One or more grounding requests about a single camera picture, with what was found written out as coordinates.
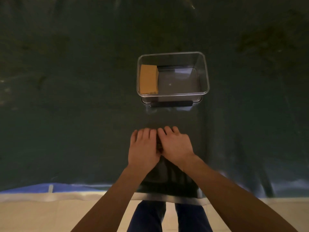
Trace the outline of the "person's left hand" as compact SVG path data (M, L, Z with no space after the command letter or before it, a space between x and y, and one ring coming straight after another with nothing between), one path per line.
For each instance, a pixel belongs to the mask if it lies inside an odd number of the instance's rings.
M129 147L128 167L147 175L159 162L160 153L156 148L157 131L150 129L149 144L142 143L143 129L138 130L136 142Z

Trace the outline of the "person's right hand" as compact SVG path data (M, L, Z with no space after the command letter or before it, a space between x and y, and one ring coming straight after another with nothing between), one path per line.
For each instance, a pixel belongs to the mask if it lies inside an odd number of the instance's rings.
M184 172L187 161L195 156L193 147L187 134L182 134L176 126L171 129L175 133L173 140L165 140L164 128L157 130L163 147L162 155Z

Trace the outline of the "person's left forearm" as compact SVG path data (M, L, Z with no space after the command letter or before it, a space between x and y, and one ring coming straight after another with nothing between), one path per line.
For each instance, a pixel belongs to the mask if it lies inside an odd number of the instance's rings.
M154 164L128 164L112 187L71 232L117 232L128 204Z

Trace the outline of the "person's right forearm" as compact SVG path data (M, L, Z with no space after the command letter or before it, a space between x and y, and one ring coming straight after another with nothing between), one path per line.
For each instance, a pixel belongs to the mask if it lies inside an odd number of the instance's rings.
M207 166L198 156L185 155L180 166L199 186L231 232L297 232L271 207Z

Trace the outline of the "dark transparent plastic tray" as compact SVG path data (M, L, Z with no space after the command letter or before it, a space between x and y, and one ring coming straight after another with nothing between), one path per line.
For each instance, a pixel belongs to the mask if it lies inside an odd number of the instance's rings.
M210 203L197 184L163 156L142 181L132 200L201 206Z

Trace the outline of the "clear plastic container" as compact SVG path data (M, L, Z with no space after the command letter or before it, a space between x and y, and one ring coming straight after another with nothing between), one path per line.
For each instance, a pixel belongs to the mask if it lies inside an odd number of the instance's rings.
M157 93L142 93L142 66L157 69ZM192 106L210 90L205 55L201 52L144 54L137 60L137 94L152 107Z

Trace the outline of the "tan cardboard block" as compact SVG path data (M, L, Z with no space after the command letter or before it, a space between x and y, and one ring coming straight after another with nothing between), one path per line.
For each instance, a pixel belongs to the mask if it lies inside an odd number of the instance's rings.
M139 86L141 94L158 94L159 71L156 65L142 64L140 68Z

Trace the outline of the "dark green table cover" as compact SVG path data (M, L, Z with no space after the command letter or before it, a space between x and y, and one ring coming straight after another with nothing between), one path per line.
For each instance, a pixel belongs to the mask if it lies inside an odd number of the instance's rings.
M143 104L138 58L195 51L202 101ZM258 198L309 197L309 0L0 0L0 191L113 184L164 126Z

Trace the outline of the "person's dark blue trousers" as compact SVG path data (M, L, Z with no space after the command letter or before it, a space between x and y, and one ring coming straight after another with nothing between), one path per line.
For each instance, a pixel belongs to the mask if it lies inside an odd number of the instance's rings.
M200 205L176 203L178 232L213 232ZM166 202L143 200L137 205L127 232L163 232Z

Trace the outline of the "blue plastic sheet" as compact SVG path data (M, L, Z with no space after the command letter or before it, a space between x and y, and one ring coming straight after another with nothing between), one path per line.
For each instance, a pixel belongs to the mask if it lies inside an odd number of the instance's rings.
M41 184L35 184L0 191L0 194L37 194L37 193L107 191L111 186L112 184L91 185L91 184L41 183Z

